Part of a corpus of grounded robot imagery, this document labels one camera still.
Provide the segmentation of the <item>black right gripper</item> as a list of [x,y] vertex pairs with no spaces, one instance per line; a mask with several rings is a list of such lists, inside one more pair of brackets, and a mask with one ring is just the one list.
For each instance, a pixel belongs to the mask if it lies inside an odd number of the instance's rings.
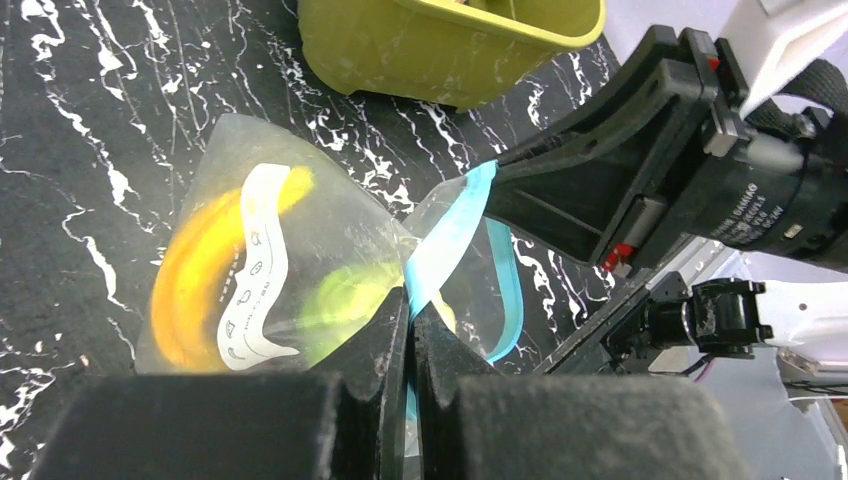
[[[718,64],[707,33],[650,27],[585,104],[498,156],[486,216],[582,265],[625,244],[636,267],[654,267],[696,235],[846,271],[847,113],[808,108],[781,126],[770,115],[707,154],[693,138]],[[629,213],[663,216],[642,228]]]

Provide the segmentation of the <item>yellow banana bunch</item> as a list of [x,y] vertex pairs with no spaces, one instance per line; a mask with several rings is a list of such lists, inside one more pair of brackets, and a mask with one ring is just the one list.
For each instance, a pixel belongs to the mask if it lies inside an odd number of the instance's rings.
[[261,163],[189,215],[154,282],[143,372],[246,371],[304,354],[265,327],[290,277],[282,218],[314,186],[306,166]]

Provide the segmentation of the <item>clear zip bag blue zipper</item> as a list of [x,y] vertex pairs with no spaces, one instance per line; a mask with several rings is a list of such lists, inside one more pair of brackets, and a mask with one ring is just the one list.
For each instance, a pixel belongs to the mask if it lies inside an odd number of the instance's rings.
[[[261,163],[306,166],[315,180],[311,193],[282,218],[291,270],[265,327],[269,339],[303,347],[297,332],[302,304],[330,272],[363,264],[401,266],[399,287],[405,290],[408,305],[403,472],[412,465],[424,478],[408,342],[413,320],[434,307],[447,328],[491,366],[515,347],[524,324],[523,292],[509,229],[482,213],[495,164],[487,162],[437,185],[423,205],[400,221],[319,148],[268,121],[225,114],[214,127],[173,237],[191,213],[240,186]],[[246,371],[151,374],[300,373],[314,366],[307,366],[302,355]]]

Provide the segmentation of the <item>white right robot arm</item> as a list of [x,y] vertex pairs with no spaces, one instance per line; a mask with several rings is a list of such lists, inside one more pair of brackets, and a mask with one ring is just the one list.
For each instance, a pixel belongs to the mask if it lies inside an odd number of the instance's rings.
[[803,112],[757,103],[743,51],[691,28],[649,28],[599,93],[501,154],[485,213],[583,265],[628,279],[550,358],[564,372],[645,370],[691,346],[749,358],[847,328],[845,283],[694,279],[702,247],[847,268],[847,87],[820,59],[779,82]]

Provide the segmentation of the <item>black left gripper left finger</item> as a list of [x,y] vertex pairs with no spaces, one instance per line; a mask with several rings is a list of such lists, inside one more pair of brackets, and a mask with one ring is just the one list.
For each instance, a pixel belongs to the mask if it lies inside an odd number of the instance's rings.
[[304,372],[106,377],[69,404],[36,479],[399,479],[407,295]]

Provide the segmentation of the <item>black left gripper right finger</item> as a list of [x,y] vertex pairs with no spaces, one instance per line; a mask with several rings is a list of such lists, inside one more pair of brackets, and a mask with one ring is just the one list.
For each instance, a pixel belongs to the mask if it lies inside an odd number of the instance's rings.
[[745,479],[718,405],[651,376],[503,375],[434,307],[411,324],[426,479]]

